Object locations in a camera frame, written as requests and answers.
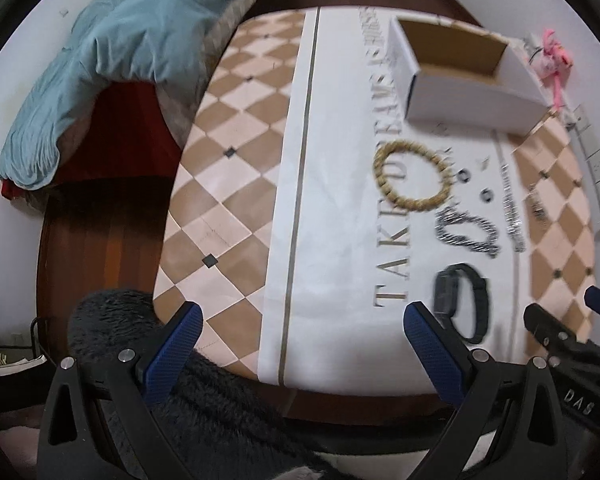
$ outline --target gray rug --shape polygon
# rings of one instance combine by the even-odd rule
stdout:
[[[160,327],[150,294],[104,290],[78,303],[69,321],[69,347],[78,363],[94,363],[115,357]],[[112,403],[103,406],[128,472],[146,478]],[[151,412],[196,479],[353,479],[306,449],[286,431],[273,408],[197,352],[192,352],[169,399]]]

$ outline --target silver chain bracelet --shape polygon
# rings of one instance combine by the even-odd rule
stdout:
[[[508,177],[508,165],[502,164],[500,167],[502,173],[502,180],[504,181],[504,216],[506,217],[506,232],[509,237],[513,240],[513,250],[516,253],[523,253],[526,251],[526,241],[522,234],[522,221],[517,212],[517,206],[513,199],[513,192],[511,189],[511,181]]]
[[[486,240],[477,242],[465,235],[453,235],[446,230],[446,226],[454,224],[471,223],[484,229]],[[435,214],[435,236],[445,244],[457,245],[468,248],[475,253],[486,253],[495,258],[500,251],[496,245],[498,237],[497,228],[485,218],[468,214],[468,211],[458,211],[454,206],[448,206]]]

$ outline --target white cardboard box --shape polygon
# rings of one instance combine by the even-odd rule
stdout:
[[[393,18],[387,55],[409,121],[526,135],[548,113],[538,77],[486,30]]]

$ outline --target screw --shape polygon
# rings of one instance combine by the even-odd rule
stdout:
[[[476,348],[473,352],[471,352],[471,355],[473,355],[473,358],[478,363],[485,363],[490,357],[490,355],[488,355],[488,352],[481,348]]]
[[[134,357],[136,357],[136,353],[133,350],[131,350],[130,348],[125,348],[124,350],[121,350],[120,353],[118,354],[118,361],[122,361],[123,363],[128,363]]]
[[[65,357],[60,361],[60,367],[62,370],[68,370],[75,364],[75,359],[73,357]]]
[[[542,370],[542,368],[546,368],[546,361],[542,357],[540,357],[539,355],[536,355],[533,358],[533,365],[536,368],[539,368],[540,370]]]

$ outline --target wooden bead bracelet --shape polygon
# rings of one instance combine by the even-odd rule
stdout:
[[[442,189],[440,192],[430,198],[420,200],[406,198],[396,193],[393,186],[389,184],[387,176],[384,174],[384,162],[394,152],[416,153],[416,155],[423,156],[433,162],[437,171],[442,175]],[[441,206],[451,194],[453,179],[449,167],[435,152],[411,140],[392,140],[379,147],[373,159],[373,173],[375,174],[375,181],[380,186],[380,190],[384,193],[384,196],[397,207],[406,209],[407,211],[430,211]]]

